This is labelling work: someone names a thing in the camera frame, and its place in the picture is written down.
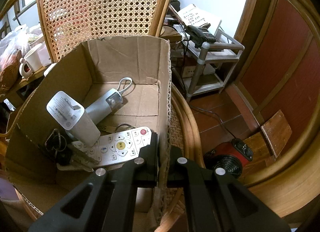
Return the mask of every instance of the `red heater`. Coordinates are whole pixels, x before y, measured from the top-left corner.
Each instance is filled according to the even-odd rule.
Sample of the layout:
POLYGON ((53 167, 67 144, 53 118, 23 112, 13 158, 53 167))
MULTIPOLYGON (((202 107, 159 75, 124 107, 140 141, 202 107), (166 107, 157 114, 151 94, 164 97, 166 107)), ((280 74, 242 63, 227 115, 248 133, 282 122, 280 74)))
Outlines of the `red heater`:
POLYGON ((207 169, 223 168, 235 178, 239 178, 242 168, 252 161, 253 153, 241 139, 219 144, 215 149, 205 153, 204 164, 207 169))

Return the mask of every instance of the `white remote control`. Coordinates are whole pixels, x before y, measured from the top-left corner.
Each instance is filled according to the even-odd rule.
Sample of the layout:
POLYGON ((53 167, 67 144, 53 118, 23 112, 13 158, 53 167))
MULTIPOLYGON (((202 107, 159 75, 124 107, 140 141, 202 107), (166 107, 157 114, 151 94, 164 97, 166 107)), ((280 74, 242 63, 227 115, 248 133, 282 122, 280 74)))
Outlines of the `white remote control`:
MULTIPOLYGON (((81 141, 71 144, 83 151, 89 157, 98 161, 98 164, 83 159, 83 163, 92 168, 123 163, 138 157, 140 148, 150 144, 151 130, 144 126, 127 131, 100 136, 98 141, 87 147, 81 141)), ((71 165, 58 166, 59 170, 74 170, 71 165)))

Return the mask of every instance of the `mug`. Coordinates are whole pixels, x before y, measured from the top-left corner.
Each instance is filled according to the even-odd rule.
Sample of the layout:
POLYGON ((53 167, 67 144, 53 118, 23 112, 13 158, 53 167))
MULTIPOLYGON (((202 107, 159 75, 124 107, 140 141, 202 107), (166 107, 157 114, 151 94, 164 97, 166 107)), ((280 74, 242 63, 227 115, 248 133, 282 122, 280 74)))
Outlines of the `mug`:
POLYGON ((33 72, 39 70, 42 67, 42 63, 37 53, 37 49, 39 49, 40 46, 41 44, 37 44, 29 52, 27 52, 24 58, 20 59, 21 64, 19 72, 23 78, 30 77, 33 72))

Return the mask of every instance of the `mug handle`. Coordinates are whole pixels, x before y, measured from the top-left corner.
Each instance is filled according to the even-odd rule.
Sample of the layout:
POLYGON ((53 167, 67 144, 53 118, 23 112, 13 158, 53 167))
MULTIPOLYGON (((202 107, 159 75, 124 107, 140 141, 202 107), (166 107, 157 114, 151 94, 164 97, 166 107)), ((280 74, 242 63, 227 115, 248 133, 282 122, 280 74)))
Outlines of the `mug handle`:
POLYGON ((21 76, 23 78, 26 78, 26 79, 29 78, 31 76, 31 74, 33 73, 33 70, 29 67, 29 65, 28 65, 28 67, 29 67, 30 70, 28 72, 26 72, 24 70, 24 66, 27 63, 27 61, 24 60, 23 58, 20 59, 20 63, 21 64, 20 64, 20 67, 19 67, 19 72, 20 72, 21 76))

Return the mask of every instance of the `telephone handset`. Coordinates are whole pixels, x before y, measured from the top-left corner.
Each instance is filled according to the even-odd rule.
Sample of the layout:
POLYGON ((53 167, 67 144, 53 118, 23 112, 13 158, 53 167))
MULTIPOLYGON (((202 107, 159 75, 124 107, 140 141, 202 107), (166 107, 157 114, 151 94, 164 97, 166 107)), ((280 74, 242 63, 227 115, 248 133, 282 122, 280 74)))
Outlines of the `telephone handset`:
POLYGON ((217 41, 214 35, 204 27, 188 25, 187 33, 190 34, 191 41, 195 43, 195 48, 200 48, 204 42, 212 44, 217 41))

